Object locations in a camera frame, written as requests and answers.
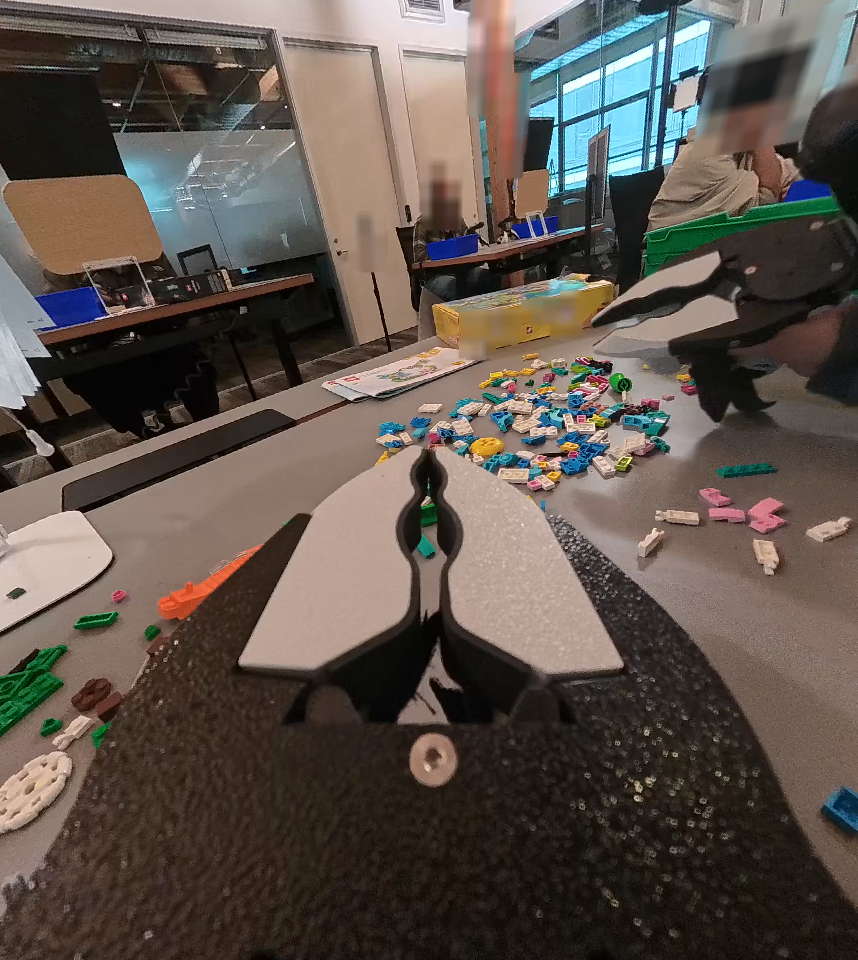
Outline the black wall panel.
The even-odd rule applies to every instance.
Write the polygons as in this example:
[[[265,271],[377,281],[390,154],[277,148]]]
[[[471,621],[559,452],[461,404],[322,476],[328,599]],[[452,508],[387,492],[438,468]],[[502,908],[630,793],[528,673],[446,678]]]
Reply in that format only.
[[[0,163],[14,182],[125,176],[94,76],[1,71]]]

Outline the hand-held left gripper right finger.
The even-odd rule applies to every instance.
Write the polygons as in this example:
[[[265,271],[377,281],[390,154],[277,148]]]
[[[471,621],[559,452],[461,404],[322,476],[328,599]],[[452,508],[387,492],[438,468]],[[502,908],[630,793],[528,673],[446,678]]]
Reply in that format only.
[[[624,661],[542,510],[456,454],[429,453],[445,556],[440,654],[495,714],[529,690],[618,675]]]

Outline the pile of mixed lego pieces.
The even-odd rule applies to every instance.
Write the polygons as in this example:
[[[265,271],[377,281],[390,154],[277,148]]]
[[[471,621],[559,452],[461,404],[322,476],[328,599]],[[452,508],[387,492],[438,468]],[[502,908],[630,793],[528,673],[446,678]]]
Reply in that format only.
[[[614,372],[632,381],[630,393],[618,396],[609,390]],[[573,478],[622,479],[638,462],[670,453],[665,434],[675,402],[697,393],[686,368],[656,392],[641,388],[612,361],[530,352],[491,370],[476,394],[450,408],[423,403],[410,418],[381,422],[375,438],[382,449],[379,464],[415,447],[449,451],[526,488],[531,497]],[[489,459],[474,457],[470,445],[483,437],[502,440],[505,452]]]

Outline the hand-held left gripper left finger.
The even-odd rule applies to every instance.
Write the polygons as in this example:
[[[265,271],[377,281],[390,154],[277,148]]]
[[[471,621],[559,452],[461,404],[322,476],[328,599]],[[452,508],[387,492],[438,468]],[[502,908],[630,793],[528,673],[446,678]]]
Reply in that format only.
[[[435,468],[407,448],[346,482],[297,522],[239,669],[342,690],[368,722],[396,722],[431,659],[423,633],[421,505]]]

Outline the black light panel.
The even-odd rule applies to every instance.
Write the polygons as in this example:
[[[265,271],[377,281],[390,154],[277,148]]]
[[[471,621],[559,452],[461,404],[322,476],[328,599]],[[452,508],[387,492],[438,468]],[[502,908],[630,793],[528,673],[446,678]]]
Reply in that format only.
[[[555,118],[530,117],[523,151],[524,173],[546,171],[550,165]]]

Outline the white round lego plate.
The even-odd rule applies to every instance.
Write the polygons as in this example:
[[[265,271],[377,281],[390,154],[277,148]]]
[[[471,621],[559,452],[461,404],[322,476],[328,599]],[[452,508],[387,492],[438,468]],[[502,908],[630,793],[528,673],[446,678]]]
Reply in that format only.
[[[0,835],[23,829],[62,794],[74,763],[57,750],[42,754],[13,774],[0,787]]]

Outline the white door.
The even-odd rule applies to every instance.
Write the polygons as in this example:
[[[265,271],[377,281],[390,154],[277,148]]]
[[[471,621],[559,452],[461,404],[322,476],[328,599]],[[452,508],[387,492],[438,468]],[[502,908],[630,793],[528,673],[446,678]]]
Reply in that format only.
[[[288,38],[282,49],[349,333],[356,344],[383,340],[370,272],[389,334],[416,318],[375,51]]]
[[[480,222],[473,120],[468,111],[465,57],[402,52],[419,200],[430,198],[433,173],[445,169],[459,186],[461,217]]]

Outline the black sign stand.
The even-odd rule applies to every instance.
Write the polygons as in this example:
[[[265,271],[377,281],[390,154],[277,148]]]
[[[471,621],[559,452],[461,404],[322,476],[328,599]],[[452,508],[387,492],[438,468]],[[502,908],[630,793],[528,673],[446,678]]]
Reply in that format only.
[[[381,325],[381,328],[382,328],[382,331],[383,331],[383,339],[384,339],[385,344],[386,344],[386,351],[387,351],[387,353],[391,353],[393,347],[392,347],[392,343],[391,343],[390,334],[389,334],[389,331],[388,331],[388,328],[387,328],[386,313],[385,313],[385,309],[384,309],[383,302],[382,302],[382,297],[381,297],[380,288],[379,288],[379,285],[378,285],[378,280],[377,280],[377,277],[376,277],[376,274],[375,274],[374,271],[371,271],[371,272],[370,272],[370,279],[371,279],[371,285],[372,285],[372,292],[373,292],[373,295],[374,295],[374,298],[375,298],[375,303],[376,303],[376,306],[377,306],[377,309],[378,309],[378,314],[379,314],[379,319],[380,319],[380,325]]]

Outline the orange brick separator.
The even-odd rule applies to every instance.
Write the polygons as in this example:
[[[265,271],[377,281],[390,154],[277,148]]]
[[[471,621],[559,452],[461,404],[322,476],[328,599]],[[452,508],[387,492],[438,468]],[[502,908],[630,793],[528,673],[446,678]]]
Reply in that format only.
[[[184,620],[200,605],[230,579],[244,564],[247,563],[262,546],[243,551],[235,558],[223,564],[214,573],[201,582],[186,582],[185,585],[170,594],[160,598],[157,611],[164,620]]]

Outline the wooden office table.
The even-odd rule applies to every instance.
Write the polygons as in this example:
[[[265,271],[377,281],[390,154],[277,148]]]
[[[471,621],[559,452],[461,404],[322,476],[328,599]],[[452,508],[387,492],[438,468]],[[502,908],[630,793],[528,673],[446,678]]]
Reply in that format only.
[[[95,369],[117,365],[140,357],[159,354],[177,347],[200,344],[219,335],[229,337],[235,329],[236,320],[218,319],[192,325],[200,317],[221,315],[232,307],[245,306],[253,310],[255,303],[268,300],[262,308],[282,363],[283,372],[290,387],[301,385],[302,377],[294,358],[291,342],[284,329],[284,319],[290,315],[290,300],[293,291],[311,286],[314,278],[309,273],[285,276],[276,279],[245,284],[218,294],[209,294],[186,302],[161,304],[150,307],[129,308],[106,318],[87,323],[57,328],[38,335],[40,343],[48,352],[39,358],[31,358],[28,365],[36,378],[48,382],[65,376],[80,375]],[[177,329],[139,338],[124,345],[100,346],[83,353],[72,353],[73,345],[124,332],[142,332],[160,323],[179,325]]]
[[[484,246],[474,254],[414,263],[408,272],[411,277],[422,281],[430,275],[457,276],[477,266],[489,265],[496,274],[510,275],[537,265],[551,267],[565,258],[580,256],[593,242],[611,233],[611,228],[603,223],[594,224],[589,229],[573,227],[528,240]]]

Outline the black lego box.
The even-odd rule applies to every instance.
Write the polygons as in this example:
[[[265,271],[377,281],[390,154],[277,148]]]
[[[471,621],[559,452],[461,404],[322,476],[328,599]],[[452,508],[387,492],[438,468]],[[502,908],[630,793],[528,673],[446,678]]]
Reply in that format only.
[[[153,301],[159,305],[174,305],[196,301],[228,292],[223,271],[209,271],[191,276],[153,279],[147,282]]]

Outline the yellow lego box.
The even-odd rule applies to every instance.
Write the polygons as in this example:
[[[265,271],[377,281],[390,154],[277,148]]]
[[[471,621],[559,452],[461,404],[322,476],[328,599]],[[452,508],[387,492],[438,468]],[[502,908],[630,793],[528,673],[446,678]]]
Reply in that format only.
[[[615,299],[615,286],[570,274],[520,287],[441,302],[432,308],[436,336],[481,358],[506,347],[576,336]]]

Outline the lego instruction booklet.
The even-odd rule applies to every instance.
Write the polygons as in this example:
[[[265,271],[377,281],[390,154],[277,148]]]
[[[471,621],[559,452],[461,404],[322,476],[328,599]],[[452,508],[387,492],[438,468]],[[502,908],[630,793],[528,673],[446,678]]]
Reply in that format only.
[[[383,400],[473,366],[457,349],[434,347],[385,366],[324,381],[322,389],[350,402]]]

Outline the grey computer monitor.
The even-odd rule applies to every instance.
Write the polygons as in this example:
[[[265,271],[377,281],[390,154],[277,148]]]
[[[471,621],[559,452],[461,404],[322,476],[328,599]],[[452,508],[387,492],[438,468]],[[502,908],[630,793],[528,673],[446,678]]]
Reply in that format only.
[[[588,143],[586,177],[587,226],[603,222],[611,126],[604,126]]]

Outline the blue lego piece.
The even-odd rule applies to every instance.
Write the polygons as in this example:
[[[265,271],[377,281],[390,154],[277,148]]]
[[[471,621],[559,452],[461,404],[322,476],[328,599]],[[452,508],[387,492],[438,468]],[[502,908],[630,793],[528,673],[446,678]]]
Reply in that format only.
[[[822,816],[848,835],[858,835],[858,791],[841,786],[822,803]]]

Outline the person's right hand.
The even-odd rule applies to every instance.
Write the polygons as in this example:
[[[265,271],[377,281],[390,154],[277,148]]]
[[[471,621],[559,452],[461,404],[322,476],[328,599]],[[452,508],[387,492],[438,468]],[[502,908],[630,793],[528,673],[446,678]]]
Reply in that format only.
[[[849,313],[848,304],[817,311],[779,331],[758,348],[758,355],[811,378],[833,353]]]

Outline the white lamp base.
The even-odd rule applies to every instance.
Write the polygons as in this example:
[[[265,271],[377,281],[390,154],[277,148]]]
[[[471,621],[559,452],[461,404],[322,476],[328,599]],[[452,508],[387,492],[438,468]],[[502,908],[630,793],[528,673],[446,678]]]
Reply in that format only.
[[[113,552],[79,511],[62,511],[14,532],[0,522],[0,635],[97,580]],[[25,596],[10,600],[16,587]]]

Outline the green nested storage bins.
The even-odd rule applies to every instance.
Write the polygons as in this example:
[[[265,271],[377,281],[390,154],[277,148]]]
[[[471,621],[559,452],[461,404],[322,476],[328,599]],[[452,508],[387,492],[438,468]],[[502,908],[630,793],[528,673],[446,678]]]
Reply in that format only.
[[[667,264],[727,236],[743,234],[777,222],[806,217],[838,219],[843,210],[833,197],[807,198],[757,206],[745,214],[714,214],[699,220],[668,226],[646,234],[642,278]]]

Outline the black office chair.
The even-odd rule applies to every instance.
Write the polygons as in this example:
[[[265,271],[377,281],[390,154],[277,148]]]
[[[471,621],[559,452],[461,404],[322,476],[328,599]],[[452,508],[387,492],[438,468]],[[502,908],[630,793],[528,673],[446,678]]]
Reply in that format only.
[[[641,276],[651,206],[664,182],[664,168],[612,175],[608,192],[619,251],[616,285],[625,294]]]

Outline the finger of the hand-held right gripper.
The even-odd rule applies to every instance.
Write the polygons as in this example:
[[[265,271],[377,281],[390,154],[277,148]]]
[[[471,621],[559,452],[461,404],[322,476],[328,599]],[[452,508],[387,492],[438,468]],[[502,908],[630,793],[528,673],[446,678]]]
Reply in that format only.
[[[615,321],[607,308],[594,318],[594,328],[603,330],[597,352],[607,358],[664,359],[672,356],[670,342],[712,330],[738,318],[736,306],[724,299],[696,300],[674,313]]]
[[[697,320],[698,329],[719,327],[738,318],[727,290],[725,259],[717,250],[695,259],[675,263],[639,281],[618,296],[592,319],[594,329],[631,329],[646,323],[662,323],[702,303],[707,318]]]

